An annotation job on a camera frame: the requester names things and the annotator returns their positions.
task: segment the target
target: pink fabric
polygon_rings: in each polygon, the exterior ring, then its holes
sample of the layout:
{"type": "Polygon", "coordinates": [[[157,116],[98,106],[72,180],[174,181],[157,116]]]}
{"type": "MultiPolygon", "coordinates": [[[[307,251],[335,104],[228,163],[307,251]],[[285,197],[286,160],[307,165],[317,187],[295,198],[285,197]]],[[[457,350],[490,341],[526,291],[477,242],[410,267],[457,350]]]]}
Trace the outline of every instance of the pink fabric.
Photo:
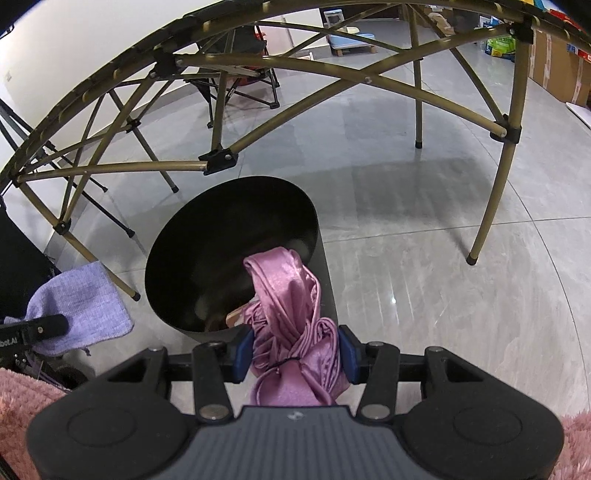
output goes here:
{"type": "Polygon", "coordinates": [[[564,448],[549,480],[591,478],[591,413],[563,417],[564,448]]]}
{"type": "Polygon", "coordinates": [[[27,453],[27,427],[37,413],[62,396],[64,392],[56,387],[0,368],[0,454],[21,480],[40,478],[27,453]]]}
{"type": "Polygon", "coordinates": [[[251,402],[325,406],[347,390],[335,323],[320,318],[320,284],[293,250],[245,258],[258,300],[244,311],[255,332],[251,402]]]}

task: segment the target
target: pink satin cloth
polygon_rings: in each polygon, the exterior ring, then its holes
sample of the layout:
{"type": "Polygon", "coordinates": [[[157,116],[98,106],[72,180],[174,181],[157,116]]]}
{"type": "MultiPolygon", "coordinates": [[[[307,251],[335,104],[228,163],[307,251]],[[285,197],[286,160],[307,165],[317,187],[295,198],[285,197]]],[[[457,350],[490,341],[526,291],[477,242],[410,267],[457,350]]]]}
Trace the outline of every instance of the pink satin cloth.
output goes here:
{"type": "Polygon", "coordinates": [[[251,255],[244,266],[258,300],[244,310],[255,332],[251,403],[334,405],[349,383],[340,365],[337,326],[320,318],[320,283],[294,250],[251,255]]]}

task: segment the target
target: green package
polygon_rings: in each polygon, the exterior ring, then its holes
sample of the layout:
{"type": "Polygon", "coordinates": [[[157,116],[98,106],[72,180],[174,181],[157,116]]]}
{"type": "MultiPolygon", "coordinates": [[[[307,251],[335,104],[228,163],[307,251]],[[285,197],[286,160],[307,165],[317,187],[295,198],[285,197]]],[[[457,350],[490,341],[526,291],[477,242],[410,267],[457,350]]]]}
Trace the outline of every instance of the green package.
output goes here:
{"type": "Polygon", "coordinates": [[[510,36],[491,38],[486,41],[486,53],[511,60],[515,57],[515,39],[510,36]]]}

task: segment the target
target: black plastic joint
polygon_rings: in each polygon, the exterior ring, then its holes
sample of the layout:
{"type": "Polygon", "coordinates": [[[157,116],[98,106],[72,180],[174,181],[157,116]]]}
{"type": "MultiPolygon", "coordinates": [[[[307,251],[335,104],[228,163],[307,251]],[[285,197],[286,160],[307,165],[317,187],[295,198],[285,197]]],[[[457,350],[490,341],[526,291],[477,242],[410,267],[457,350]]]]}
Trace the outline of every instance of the black plastic joint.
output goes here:
{"type": "Polygon", "coordinates": [[[127,129],[125,130],[125,133],[128,134],[130,132],[132,132],[135,128],[138,128],[140,125],[142,124],[141,120],[139,120],[138,118],[133,118],[130,121],[127,122],[127,129]]]}
{"type": "Polygon", "coordinates": [[[493,140],[496,140],[497,142],[501,142],[501,143],[512,143],[514,145],[517,145],[521,141],[522,128],[521,127],[510,127],[509,126],[509,116],[507,114],[503,115],[502,122],[495,122],[495,123],[497,125],[500,125],[501,127],[503,127],[505,130],[507,130],[507,134],[504,137],[499,137],[499,135],[496,135],[491,132],[491,138],[493,140]]]}
{"type": "Polygon", "coordinates": [[[233,153],[229,148],[211,150],[211,152],[201,155],[199,160],[207,162],[207,168],[204,175],[211,175],[222,170],[235,167],[238,163],[238,154],[233,153]]]}
{"type": "Polygon", "coordinates": [[[180,72],[172,53],[167,53],[162,48],[156,48],[153,55],[156,65],[150,72],[150,78],[169,77],[180,72]]]}
{"type": "Polygon", "coordinates": [[[58,235],[63,235],[64,233],[68,233],[70,231],[70,227],[72,226],[72,219],[70,218],[67,222],[59,222],[53,229],[56,231],[58,235]]]}
{"type": "Polygon", "coordinates": [[[534,30],[531,28],[531,17],[525,17],[522,23],[512,23],[508,27],[511,36],[523,43],[534,44],[534,30]]]}

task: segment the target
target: blue gripper pad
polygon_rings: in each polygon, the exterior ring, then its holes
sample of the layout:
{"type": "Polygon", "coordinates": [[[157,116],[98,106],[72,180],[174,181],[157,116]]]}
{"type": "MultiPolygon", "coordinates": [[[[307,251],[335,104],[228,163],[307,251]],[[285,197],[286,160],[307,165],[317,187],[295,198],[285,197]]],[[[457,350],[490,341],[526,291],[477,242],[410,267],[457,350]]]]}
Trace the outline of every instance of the blue gripper pad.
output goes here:
{"type": "Polygon", "coordinates": [[[235,383],[240,383],[246,377],[248,368],[252,363],[252,348],[255,341],[255,332],[250,329],[244,340],[236,347],[236,359],[232,368],[235,383]]]}
{"type": "Polygon", "coordinates": [[[361,376],[361,368],[359,366],[360,356],[351,340],[345,335],[343,330],[339,328],[339,350],[340,363],[343,366],[343,371],[353,385],[358,385],[361,376]]]}

